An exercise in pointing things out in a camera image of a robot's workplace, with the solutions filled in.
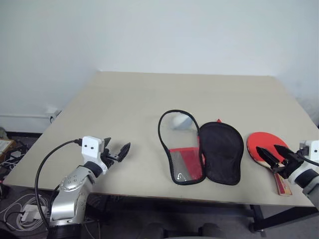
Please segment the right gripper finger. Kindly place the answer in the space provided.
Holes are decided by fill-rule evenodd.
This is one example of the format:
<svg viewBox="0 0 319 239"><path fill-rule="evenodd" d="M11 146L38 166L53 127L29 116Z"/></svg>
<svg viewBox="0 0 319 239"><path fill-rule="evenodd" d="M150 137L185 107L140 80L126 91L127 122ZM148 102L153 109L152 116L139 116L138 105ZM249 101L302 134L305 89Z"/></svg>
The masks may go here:
<svg viewBox="0 0 319 239"><path fill-rule="evenodd" d="M258 155L271 167L274 168L277 165L277 158L265 148L256 147Z"/></svg>
<svg viewBox="0 0 319 239"><path fill-rule="evenodd" d="M291 150L283 145L274 144L274 148L284 159L289 159Z"/></svg>

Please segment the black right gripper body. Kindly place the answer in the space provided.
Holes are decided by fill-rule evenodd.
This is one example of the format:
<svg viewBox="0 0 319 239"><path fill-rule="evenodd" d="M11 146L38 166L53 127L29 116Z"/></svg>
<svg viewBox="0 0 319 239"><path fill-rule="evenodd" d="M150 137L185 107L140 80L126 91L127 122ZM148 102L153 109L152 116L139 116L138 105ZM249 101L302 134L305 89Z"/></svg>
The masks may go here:
<svg viewBox="0 0 319 239"><path fill-rule="evenodd" d="M296 171L302 164L304 160L295 153L288 153L287 157L283 161L284 166L279 166L275 164L271 167L272 172L279 174L283 178L289 178L289 176Z"/></svg>

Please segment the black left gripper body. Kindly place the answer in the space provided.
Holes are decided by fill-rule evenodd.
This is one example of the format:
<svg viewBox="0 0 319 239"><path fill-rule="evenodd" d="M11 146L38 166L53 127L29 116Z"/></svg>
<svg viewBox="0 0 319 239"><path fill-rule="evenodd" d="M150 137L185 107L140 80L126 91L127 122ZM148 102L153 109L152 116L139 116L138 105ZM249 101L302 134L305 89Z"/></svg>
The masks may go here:
<svg viewBox="0 0 319 239"><path fill-rule="evenodd" d="M107 167L111 167L114 162L119 162L118 155L112 155L106 147L101 153L101 160Z"/></svg>

